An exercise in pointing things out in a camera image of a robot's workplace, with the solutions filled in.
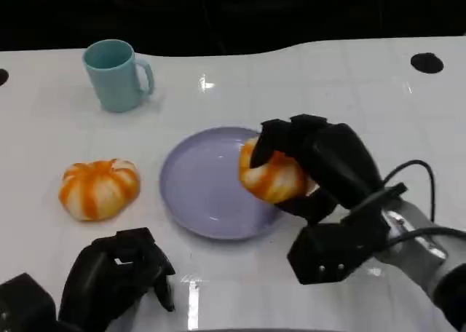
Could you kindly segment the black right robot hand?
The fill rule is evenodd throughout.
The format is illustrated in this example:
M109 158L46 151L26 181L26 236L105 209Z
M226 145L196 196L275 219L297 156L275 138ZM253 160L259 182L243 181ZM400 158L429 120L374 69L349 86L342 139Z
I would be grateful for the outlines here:
M269 162L276 151L292 157L318 185L309 196L277 205L314 226L341 205L351 210L382 188L382 177L370 152L347 124L332 124L324 117L300 114L289 121L271 119L253 150L251 167Z

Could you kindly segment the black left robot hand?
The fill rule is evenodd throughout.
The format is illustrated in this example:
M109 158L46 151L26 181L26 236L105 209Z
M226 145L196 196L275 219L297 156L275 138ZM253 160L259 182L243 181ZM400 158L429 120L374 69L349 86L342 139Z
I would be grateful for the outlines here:
M79 253L69 272L58 320L78 331L105 331L149 291L172 312L168 277L174 274L146 227L96 239Z

